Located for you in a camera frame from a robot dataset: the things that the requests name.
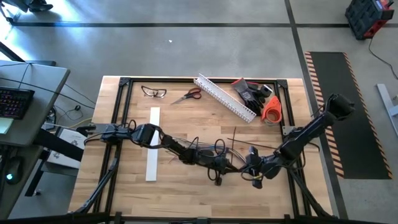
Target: wooden tabletop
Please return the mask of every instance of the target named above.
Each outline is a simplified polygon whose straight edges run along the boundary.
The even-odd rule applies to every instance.
[[[120,77],[104,77],[99,91],[93,122],[111,121]],[[310,121],[307,97],[301,79],[287,79],[296,126]],[[141,85],[149,88],[166,88],[164,98],[145,96]],[[230,95],[239,99],[230,84],[218,84]],[[150,108],[160,107],[160,127],[166,134],[191,141],[196,136],[200,142],[214,143],[222,138],[228,147],[236,127],[235,139],[277,147],[281,144],[278,126],[269,127],[256,117],[251,123],[243,121],[204,91],[200,100],[187,99],[170,105],[187,90],[196,87],[193,83],[134,83],[127,120],[137,124],[149,122]],[[126,88],[122,96],[118,122],[121,122]],[[105,143],[89,142],[85,148],[80,170],[70,202],[69,211],[78,209],[90,196],[98,183]],[[235,142],[234,149],[243,156],[249,145]],[[258,147],[259,155],[266,156],[272,149]],[[305,147],[307,164],[304,168],[307,186],[322,205],[331,213],[330,200],[322,171],[318,149]],[[211,218],[283,218],[293,214],[287,173],[284,169],[274,179],[264,179],[261,190],[252,187],[239,174],[222,176],[221,186],[208,179],[207,169],[182,164],[165,149],[159,149],[157,181],[146,182],[147,149],[123,142],[116,190],[111,213],[122,212],[132,217],[211,217]],[[236,167],[241,167],[236,158]],[[101,201],[104,210],[108,189]],[[303,211],[301,194],[299,209]]]

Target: desk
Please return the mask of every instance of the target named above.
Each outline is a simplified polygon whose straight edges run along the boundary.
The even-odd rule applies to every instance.
[[[9,64],[20,65],[0,67],[1,78],[21,81],[26,66],[29,66],[23,82],[56,92],[59,92],[62,89],[70,73],[69,69],[66,68],[48,67],[35,64],[27,65],[20,62],[0,60],[0,66]],[[19,84],[0,79],[0,85],[17,88]],[[32,143],[58,96],[55,93],[40,90],[24,84],[21,85],[21,88],[34,90],[34,99],[29,106],[24,119],[14,120],[7,134],[0,134],[0,144],[20,147],[18,150],[18,156],[22,156],[24,158],[24,174],[18,184],[4,185],[3,195],[0,201],[0,220],[8,217],[41,155],[43,147],[33,146]]]
[[[20,65],[0,67],[1,78],[22,81],[57,93],[61,91],[70,73],[67,68],[48,67],[36,64],[26,65],[20,62],[0,60],[0,66],[10,64]],[[28,68],[22,80],[26,66],[28,66]],[[17,82],[0,79],[0,86],[17,88],[18,85],[19,83]],[[33,101],[26,111],[24,119],[14,120],[7,134],[0,134],[0,144],[21,147],[31,145],[58,97],[55,93],[25,84],[22,84],[21,88],[35,91]]]
[[[93,122],[109,123],[120,77],[104,77],[96,104]],[[310,121],[310,112],[301,79],[288,79],[290,99],[297,126]],[[144,96],[141,85],[149,88],[166,88],[164,98]],[[230,84],[218,84],[230,95],[239,99]],[[193,83],[139,83],[134,82],[127,120],[135,119],[137,124],[149,122],[150,108],[160,107],[160,127],[175,138],[190,141],[199,136],[199,141],[214,143],[223,138],[231,146],[233,129],[235,138],[256,144],[277,147],[281,141],[278,126],[268,127],[255,118],[250,124],[225,108],[213,97],[202,92],[200,100],[185,100],[177,105],[171,102],[180,98]],[[122,102],[126,96],[123,92]],[[98,183],[105,144],[87,144],[73,191],[69,211],[78,209],[90,196]],[[235,143],[234,148],[242,155],[248,153],[249,145]],[[258,148],[260,155],[269,155],[272,149]],[[307,165],[304,168],[307,186],[322,207],[331,213],[330,200],[318,149],[305,147]],[[272,180],[263,180],[263,189],[258,190],[239,174],[223,176],[221,186],[215,186],[207,178],[207,170],[200,166],[188,166],[174,159],[164,149],[159,149],[157,181],[146,182],[147,149],[123,142],[111,214],[122,212],[124,217],[211,217],[211,218],[283,218],[292,215],[287,173],[282,170]],[[239,167],[238,160],[233,164]],[[101,201],[104,210],[105,188]],[[299,209],[303,211],[302,198]]]

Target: computer mouse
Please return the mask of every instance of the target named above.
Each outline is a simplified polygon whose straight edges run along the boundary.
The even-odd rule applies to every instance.
[[[9,185],[18,184],[24,171],[24,158],[14,156],[10,158],[6,167],[6,182]]]

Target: concrete floor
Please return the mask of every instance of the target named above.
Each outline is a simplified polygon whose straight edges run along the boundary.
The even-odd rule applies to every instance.
[[[22,13],[18,22],[289,23],[283,0],[47,0],[46,14]],[[345,24],[348,0],[293,0],[296,23]],[[393,21],[398,23],[398,16]],[[398,174],[398,137],[375,84],[391,96],[398,80],[348,28],[298,29],[303,51],[346,52],[363,92],[393,174]],[[398,70],[398,28],[383,28],[373,50]],[[103,75],[303,78],[291,28],[285,27],[13,27],[4,41],[24,59],[55,60],[72,72],[67,83],[95,100]],[[63,93],[84,103],[67,87]],[[60,97],[56,105],[75,107]],[[92,110],[82,108],[89,118]],[[76,121],[63,119],[62,125]],[[21,196],[10,218],[64,214],[75,179],[44,174],[43,195]],[[353,220],[397,223],[398,181],[339,180]]]

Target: black floor mat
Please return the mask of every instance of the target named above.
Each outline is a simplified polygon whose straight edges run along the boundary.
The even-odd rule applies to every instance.
[[[306,52],[305,58],[319,106],[332,93],[342,94],[355,103],[354,114],[335,123],[322,136],[327,139],[336,174],[345,179],[392,179],[347,55],[341,52]]]

